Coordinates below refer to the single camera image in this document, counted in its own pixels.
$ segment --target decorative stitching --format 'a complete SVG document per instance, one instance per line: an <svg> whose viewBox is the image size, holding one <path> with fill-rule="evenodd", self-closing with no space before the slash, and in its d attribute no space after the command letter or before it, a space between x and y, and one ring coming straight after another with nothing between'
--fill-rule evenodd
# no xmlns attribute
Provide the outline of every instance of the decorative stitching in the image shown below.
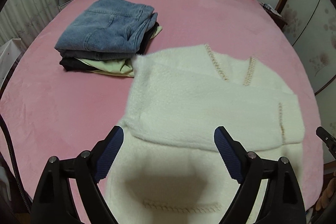
<svg viewBox="0 0 336 224"><path fill-rule="evenodd" d="M144 199L143 205L146 209L156 209L166 212L176 212L176 213L213 213L221 210L221 206L218 203L205 204L201 207L177 207L171 206L164 202L152 201L150 199Z"/></svg>
<svg viewBox="0 0 336 224"><path fill-rule="evenodd" d="M215 55L213 54L209 44L204 44L207 52L208 52L208 55L212 61L212 64L214 65L214 67L216 68L216 71L218 72L218 74L225 80L225 81L228 81L229 79L227 78L227 76L225 75L224 71L221 69L221 66L220 64L217 62L216 58L215 58Z"/></svg>
<svg viewBox="0 0 336 224"><path fill-rule="evenodd" d="M286 144L285 129L283 126L283 108L282 103L279 103L279 125L281 129L282 144Z"/></svg>
<svg viewBox="0 0 336 224"><path fill-rule="evenodd" d="M244 85L250 85L255 69L255 58L250 57L250 64L245 77Z"/></svg>

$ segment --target pink fleece blanket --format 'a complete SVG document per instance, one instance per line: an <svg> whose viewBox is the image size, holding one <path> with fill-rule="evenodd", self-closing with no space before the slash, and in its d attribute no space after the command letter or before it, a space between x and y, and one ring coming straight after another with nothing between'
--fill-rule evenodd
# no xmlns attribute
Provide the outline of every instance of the pink fleece blanket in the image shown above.
<svg viewBox="0 0 336 224"><path fill-rule="evenodd" d="M76 157L106 137L124 114L130 78L65 72L53 48L65 28L96 0L74 0L40 33L18 64L0 101L13 139L25 189L33 196L50 156ZM303 197L309 208L323 180L321 141L315 130L319 111L305 70L295 51L255 0L128 0L151 5L162 32L148 52L209 43L234 58L256 56L275 70L298 95L302 110ZM0 151L10 158L1 136ZM83 216L83 207L79 203Z"/></svg>

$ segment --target light green garment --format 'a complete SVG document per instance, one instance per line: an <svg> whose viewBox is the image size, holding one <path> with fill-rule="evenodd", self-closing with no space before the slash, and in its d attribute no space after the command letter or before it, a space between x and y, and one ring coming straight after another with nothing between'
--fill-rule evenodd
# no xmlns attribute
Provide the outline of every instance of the light green garment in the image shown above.
<svg viewBox="0 0 336 224"><path fill-rule="evenodd" d="M158 26L151 39L156 37L159 32L161 32L162 27ZM115 59L107 61L96 61L90 59L77 58L79 61L87 64L91 67L97 68L98 70L92 70L91 72L102 74L102 75L112 75L112 76L127 76L134 77L132 62L130 59Z"/></svg>

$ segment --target blue jeans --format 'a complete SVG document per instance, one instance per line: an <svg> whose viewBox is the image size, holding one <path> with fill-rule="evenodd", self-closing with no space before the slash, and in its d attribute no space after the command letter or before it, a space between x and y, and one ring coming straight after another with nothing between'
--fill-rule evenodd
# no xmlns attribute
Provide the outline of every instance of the blue jeans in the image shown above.
<svg viewBox="0 0 336 224"><path fill-rule="evenodd" d="M56 43L62 57L130 58L158 17L154 8L125 0L98 0L71 23Z"/></svg>

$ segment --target blue rubber pad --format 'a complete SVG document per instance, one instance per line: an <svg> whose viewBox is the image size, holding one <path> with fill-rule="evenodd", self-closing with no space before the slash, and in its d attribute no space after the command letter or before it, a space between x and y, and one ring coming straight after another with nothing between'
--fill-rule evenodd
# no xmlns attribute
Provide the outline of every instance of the blue rubber pad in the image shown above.
<svg viewBox="0 0 336 224"><path fill-rule="evenodd" d="M241 162L219 128L215 130L214 140L231 178L241 184L244 180L241 173Z"/></svg>
<svg viewBox="0 0 336 224"><path fill-rule="evenodd" d="M100 156L96 165L96 174L94 176L96 183L98 183L101 179L106 178L113 161L115 160L121 145L124 141L124 131L122 128L118 128L112 137L109 144L106 146L106 149Z"/></svg>

